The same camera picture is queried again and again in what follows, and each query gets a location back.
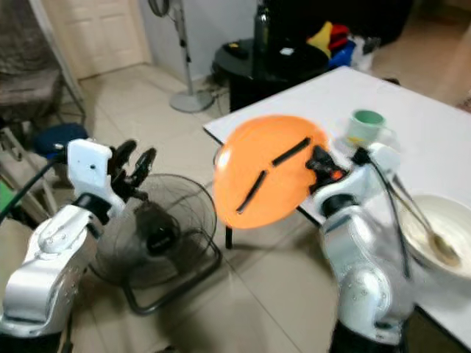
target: spoon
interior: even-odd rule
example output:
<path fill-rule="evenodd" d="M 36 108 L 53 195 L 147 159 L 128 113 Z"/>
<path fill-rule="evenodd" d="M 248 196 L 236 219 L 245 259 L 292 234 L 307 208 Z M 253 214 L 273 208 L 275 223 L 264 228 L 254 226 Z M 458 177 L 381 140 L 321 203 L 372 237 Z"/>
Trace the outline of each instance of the spoon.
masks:
<path fill-rule="evenodd" d="M 406 198 L 410 201 L 410 203 L 415 207 L 417 213 L 412 210 L 409 204 L 402 199 L 397 192 L 392 188 L 392 193 L 396 196 L 396 198 L 403 204 L 403 206 L 412 213 L 412 215 L 423 225 L 425 231 L 428 235 L 428 244 L 430 245 L 433 253 L 436 257 L 451 267 L 456 267 L 461 264 L 461 259 L 458 254 L 456 254 L 455 249 L 439 234 L 437 234 L 430 223 L 430 221 L 425 217 L 423 211 L 414 201 L 412 196 L 407 192 L 406 188 L 400 181 L 398 176 L 394 176 L 393 183 L 401 190 L 401 192 L 406 196 Z"/>

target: blue cushion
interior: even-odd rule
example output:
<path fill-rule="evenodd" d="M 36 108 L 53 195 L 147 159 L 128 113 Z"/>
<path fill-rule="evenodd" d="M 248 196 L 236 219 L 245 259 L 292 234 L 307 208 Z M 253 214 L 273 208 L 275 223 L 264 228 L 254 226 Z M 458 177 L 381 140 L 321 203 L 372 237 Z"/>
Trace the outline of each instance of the blue cushion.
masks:
<path fill-rule="evenodd" d="M 55 144 L 67 146 L 70 141 L 77 138 L 88 138 L 88 133 L 82 125 L 77 123 L 57 125 L 36 136 L 33 148 L 40 156 L 49 157 L 51 154 L 57 153 Z"/>

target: fan pole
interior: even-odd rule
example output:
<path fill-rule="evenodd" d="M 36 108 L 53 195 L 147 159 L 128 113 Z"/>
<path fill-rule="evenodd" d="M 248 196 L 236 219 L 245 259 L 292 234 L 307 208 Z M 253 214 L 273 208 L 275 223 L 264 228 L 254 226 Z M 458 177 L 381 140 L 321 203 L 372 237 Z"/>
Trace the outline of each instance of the fan pole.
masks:
<path fill-rule="evenodd" d="M 175 26 L 180 39 L 182 49 L 183 64 L 185 66 L 185 78 L 188 90 L 179 92 L 170 98 L 170 106 L 175 110 L 184 113 L 197 113 L 207 109 L 214 103 L 214 97 L 207 91 L 194 92 L 193 82 L 190 75 L 190 54 L 188 51 L 188 37 L 185 28 L 185 15 L 183 10 L 183 0 L 175 1 Z"/>

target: yellow object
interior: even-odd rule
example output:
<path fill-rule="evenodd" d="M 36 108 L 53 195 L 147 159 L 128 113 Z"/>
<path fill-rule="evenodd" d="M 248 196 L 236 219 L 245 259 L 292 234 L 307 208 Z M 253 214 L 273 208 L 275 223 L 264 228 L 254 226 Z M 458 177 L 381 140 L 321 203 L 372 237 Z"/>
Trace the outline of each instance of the yellow object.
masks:
<path fill-rule="evenodd" d="M 321 49 L 329 57 L 329 59 L 332 56 L 329 50 L 330 33 L 332 33 L 332 28 L 333 25 L 331 22 L 325 22 L 321 30 L 307 41 L 309 45 Z"/>

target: white door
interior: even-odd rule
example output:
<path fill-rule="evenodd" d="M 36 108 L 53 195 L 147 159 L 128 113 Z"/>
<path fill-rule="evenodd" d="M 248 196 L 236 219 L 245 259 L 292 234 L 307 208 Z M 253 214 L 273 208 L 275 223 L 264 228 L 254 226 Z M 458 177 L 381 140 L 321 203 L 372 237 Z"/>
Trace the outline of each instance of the white door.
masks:
<path fill-rule="evenodd" d="M 77 79 L 144 61 L 129 1 L 43 0 Z"/>

